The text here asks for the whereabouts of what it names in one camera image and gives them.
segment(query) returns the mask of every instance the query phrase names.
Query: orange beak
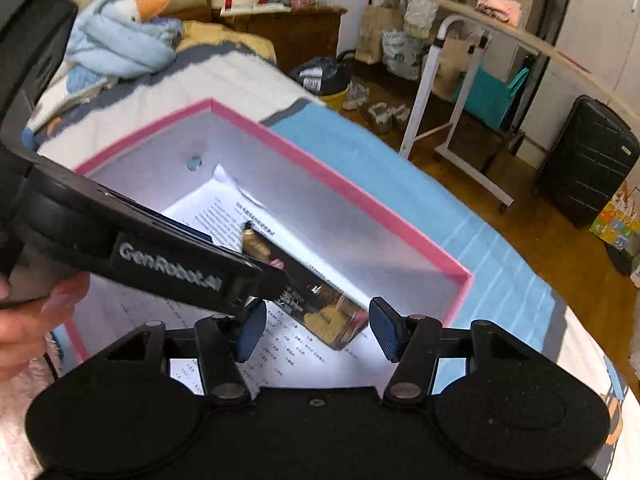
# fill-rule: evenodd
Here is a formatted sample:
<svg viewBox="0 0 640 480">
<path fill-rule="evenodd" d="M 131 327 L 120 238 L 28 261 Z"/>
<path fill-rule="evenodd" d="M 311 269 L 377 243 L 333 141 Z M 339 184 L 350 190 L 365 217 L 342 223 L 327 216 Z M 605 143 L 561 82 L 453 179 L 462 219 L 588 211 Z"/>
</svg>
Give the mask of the orange beak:
<svg viewBox="0 0 640 480">
<path fill-rule="evenodd" d="M 159 16 L 171 3 L 171 0 L 136 0 L 140 21 L 148 22 L 151 18 Z"/>
</svg>

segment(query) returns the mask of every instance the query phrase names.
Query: blue bed sheet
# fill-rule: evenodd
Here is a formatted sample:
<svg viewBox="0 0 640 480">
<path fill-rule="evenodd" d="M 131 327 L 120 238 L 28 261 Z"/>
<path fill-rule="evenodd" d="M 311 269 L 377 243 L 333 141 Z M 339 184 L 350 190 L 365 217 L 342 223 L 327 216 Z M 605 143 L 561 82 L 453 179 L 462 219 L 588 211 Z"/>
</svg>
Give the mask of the blue bed sheet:
<svg viewBox="0 0 640 480">
<path fill-rule="evenodd" d="M 308 103 L 268 126 L 420 229 L 474 275 L 453 327 L 491 320 L 555 360 L 565 304 L 489 224 L 366 129 Z M 464 373 L 442 362 L 435 391 Z"/>
</svg>

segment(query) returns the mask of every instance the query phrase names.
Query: yellow blanket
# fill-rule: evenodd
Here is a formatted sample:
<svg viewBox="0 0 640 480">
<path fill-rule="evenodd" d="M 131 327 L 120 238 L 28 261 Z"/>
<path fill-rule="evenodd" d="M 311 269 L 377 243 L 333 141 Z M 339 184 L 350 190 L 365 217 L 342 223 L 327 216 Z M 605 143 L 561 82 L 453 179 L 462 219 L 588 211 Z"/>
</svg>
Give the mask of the yellow blanket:
<svg viewBox="0 0 640 480">
<path fill-rule="evenodd" d="M 223 41 L 244 44 L 258 56 L 276 61 L 276 51 L 271 41 L 254 34 L 235 32 L 219 23 L 184 22 L 182 24 L 182 41 L 175 51 L 181 52 L 185 48 L 199 44 L 217 45 Z"/>
</svg>

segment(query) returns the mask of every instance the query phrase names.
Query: bed sheet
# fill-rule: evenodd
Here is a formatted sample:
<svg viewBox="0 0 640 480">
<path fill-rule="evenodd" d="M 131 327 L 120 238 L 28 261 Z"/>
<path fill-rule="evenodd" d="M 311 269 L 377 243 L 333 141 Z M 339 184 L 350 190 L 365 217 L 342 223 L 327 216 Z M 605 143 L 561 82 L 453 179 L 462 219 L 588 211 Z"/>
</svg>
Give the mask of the bed sheet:
<svg viewBox="0 0 640 480">
<path fill-rule="evenodd" d="M 204 97 L 263 122 L 373 195 L 471 270 L 474 285 L 453 326 L 468 328 L 473 319 L 492 320 L 588 384 L 612 406 L 612 433 L 594 471 L 603 479 L 626 479 L 640 470 L 635 451 L 640 443 L 638 402 L 553 289 L 447 189 L 250 53 L 235 47 L 187 49 L 167 73 L 125 88 L 118 85 L 63 116 L 64 127 L 40 153 L 76 168 L 121 136 Z M 462 374 L 462 363 L 443 362 L 436 390 Z"/>
</svg>

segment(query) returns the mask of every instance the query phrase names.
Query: white wardrobe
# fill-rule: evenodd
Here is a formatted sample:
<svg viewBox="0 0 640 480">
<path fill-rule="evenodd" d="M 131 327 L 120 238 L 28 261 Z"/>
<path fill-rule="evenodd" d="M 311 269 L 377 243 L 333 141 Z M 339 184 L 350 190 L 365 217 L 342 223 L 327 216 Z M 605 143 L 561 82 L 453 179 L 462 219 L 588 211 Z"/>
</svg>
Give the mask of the white wardrobe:
<svg viewBox="0 0 640 480">
<path fill-rule="evenodd" d="M 615 88 L 640 116 L 639 25 L 638 0 L 570 0 L 558 48 Z M 574 100 L 582 94 L 609 103 L 588 83 L 552 61 L 523 122 L 527 140 L 518 156 L 539 168 L 561 133 Z M 640 124 L 620 115 L 640 137 Z"/>
</svg>

